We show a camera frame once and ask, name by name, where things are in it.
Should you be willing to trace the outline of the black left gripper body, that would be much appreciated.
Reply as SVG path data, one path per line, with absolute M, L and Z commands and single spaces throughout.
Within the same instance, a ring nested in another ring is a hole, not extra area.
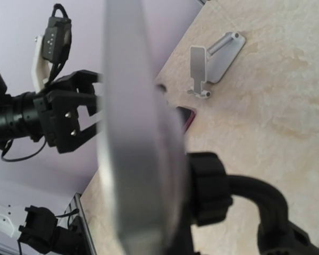
M 53 81 L 33 100 L 43 135 L 50 147 L 61 154 L 73 152 L 95 135 L 80 135 L 78 99 L 95 95 L 93 84 L 99 74 L 80 70 Z M 89 116 L 95 115 L 87 108 Z

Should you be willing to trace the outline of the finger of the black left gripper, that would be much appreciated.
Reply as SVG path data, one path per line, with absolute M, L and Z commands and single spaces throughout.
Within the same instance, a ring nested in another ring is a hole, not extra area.
M 92 112 L 99 112 L 102 110 L 102 96 L 95 96 L 95 95 L 86 95 L 79 97 L 78 99 L 78 106 L 85 106 L 88 109 L 92 108 Z
M 93 116 L 80 115 L 80 135 L 97 135 L 101 132 L 100 124 L 102 122 L 102 115 L 95 114 Z

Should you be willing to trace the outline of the black phone with silver back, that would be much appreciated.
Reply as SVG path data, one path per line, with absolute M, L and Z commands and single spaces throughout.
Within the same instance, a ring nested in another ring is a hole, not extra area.
M 142 1 L 103 2 L 98 162 L 125 254 L 165 254 L 189 193 L 180 114 L 157 88 Z

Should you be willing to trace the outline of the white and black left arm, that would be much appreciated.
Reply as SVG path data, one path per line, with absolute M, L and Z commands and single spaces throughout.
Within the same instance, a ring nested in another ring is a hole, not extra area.
M 96 125 L 81 129 L 78 107 L 89 115 L 97 112 L 94 83 L 96 72 L 80 70 L 53 81 L 40 92 L 11 96 L 0 75 L 0 151 L 1 159 L 13 141 L 29 137 L 44 140 L 61 154 L 73 152 L 93 138 Z M 82 207 L 64 214 L 67 225 L 45 207 L 0 205 L 0 232 L 26 244 L 40 254 L 95 254 Z

